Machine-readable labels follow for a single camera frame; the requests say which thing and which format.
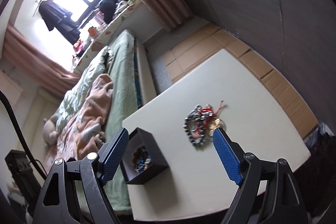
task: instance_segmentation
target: gray wall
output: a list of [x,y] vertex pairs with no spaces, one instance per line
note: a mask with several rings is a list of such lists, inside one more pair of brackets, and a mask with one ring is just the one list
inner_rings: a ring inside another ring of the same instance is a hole
[[185,0],[277,68],[336,132],[336,6],[332,0]]

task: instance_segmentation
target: teddy bear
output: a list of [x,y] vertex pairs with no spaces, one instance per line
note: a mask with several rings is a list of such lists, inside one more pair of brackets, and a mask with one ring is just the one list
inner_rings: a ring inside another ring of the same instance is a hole
[[58,116],[56,114],[52,115],[49,120],[46,118],[43,119],[44,127],[43,127],[43,139],[44,142],[48,145],[54,145],[57,142],[57,131],[56,131],[56,122]]

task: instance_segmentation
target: brown blanket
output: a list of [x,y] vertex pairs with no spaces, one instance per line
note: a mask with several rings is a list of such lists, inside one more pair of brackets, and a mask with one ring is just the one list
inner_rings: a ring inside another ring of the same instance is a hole
[[98,152],[105,142],[101,127],[105,124],[112,100],[112,80],[102,74],[92,84],[90,94],[82,108],[70,119],[53,146],[47,153],[47,166],[51,168],[57,158],[67,161],[74,157],[81,160],[90,152]]

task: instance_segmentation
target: metal bolt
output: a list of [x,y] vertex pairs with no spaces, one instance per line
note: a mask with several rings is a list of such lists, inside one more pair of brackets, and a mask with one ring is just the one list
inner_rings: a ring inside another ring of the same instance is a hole
[[285,159],[279,159],[280,164],[282,165],[286,165],[287,161]]
[[245,157],[248,159],[248,160],[253,160],[255,158],[255,155],[253,153],[246,153],[245,154]]
[[56,165],[60,165],[63,162],[63,159],[57,159],[55,160]]
[[91,152],[87,155],[87,158],[89,160],[94,160],[95,158],[97,158],[97,153],[96,152]]

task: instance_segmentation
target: jewelry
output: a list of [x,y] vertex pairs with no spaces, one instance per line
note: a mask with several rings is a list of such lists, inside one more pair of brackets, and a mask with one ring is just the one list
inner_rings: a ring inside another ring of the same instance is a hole
[[139,174],[147,170],[152,164],[152,158],[145,146],[139,147],[133,154],[133,157],[134,169]]
[[183,128],[193,146],[202,146],[206,136],[212,137],[213,131],[220,122],[216,115],[223,107],[222,103],[223,101],[221,101],[216,112],[213,112],[210,105],[206,105],[205,108],[202,108],[201,105],[196,105],[184,119]]

